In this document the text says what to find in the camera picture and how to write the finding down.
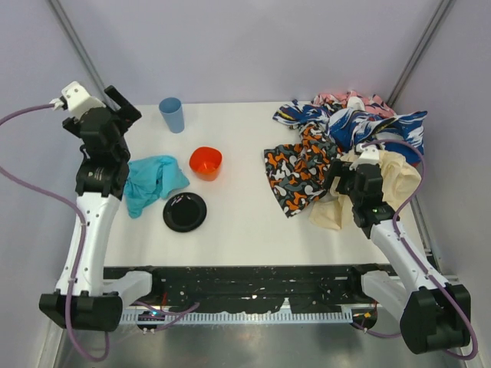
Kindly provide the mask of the cream cloth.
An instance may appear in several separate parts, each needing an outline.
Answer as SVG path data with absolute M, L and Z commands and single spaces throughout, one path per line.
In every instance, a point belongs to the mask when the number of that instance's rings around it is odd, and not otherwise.
M 383 177 L 383 200 L 397 210 L 414 193 L 421 176 L 399 153 L 382 151 L 378 164 Z M 342 230 L 354 224 L 351 200 L 336 190 L 339 180 L 339 177 L 335 178 L 329 194 L 314 203 L 309 216 L 313 225 Z

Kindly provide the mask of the turquoise cloth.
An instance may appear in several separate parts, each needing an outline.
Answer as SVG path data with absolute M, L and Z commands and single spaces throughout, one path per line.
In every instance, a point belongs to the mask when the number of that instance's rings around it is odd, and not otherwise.
M 151 156 L 129 162 L 130 172 L 124 186 L 128 215 L 139 218 L 143 210 L 158 199 L 184 189 L 189 180 L 173 156 Z

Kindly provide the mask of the blue white patterned cloth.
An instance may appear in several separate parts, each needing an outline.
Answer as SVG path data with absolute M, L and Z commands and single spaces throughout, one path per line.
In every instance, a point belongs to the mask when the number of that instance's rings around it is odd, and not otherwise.
M 273 120 L 292 129 L 316 123 L 344 153 L 360 143 L 381 140 L 387 151 L 403 155 L 407 163 L 416 166 L 420 157 L 414 150 L 424 154 L 423 122 L 426 117 L 425 110 L 393 114 L 356 110 L 335 101 L 317 105 L 293 100 L 281 106 Z

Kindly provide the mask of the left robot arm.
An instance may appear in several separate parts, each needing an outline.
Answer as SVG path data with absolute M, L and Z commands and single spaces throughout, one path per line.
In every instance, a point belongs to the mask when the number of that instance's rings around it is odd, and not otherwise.
M 152 288 L 147 271 L 129 271 L 116 281 L 104 281 L 110 229 L 129 174 L 130 151 L 124 135 L 141 118 L 140 111 L 115 87 L 104 92 L 117 109 L 90 95 L 77 81 L 62 90 L 59 100 L 71 113 L 63 128 L 82 141 L 84 158 L 75 186 L 79 214 L 54 292 L 42 294 L 38 306 L 65 329 L 112 332 L 124 308 Z

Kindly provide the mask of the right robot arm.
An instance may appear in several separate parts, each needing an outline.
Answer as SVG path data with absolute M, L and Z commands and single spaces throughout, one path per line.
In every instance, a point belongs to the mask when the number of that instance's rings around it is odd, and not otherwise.
M 335 160 L 325 188 L 333 184 L 351 200 L 355 225 L 399 277 L 394 281 L 377 265 L 362 265 L 352 275 L 356 293 L 387 309 L 412 353 L 471 346 L 467 359 L 474 358 L 478 344 L 470 323 L 470 293 L 461 284 L 451 284 L 409 239 L 398 212 L 383 200 L 379 165 Z

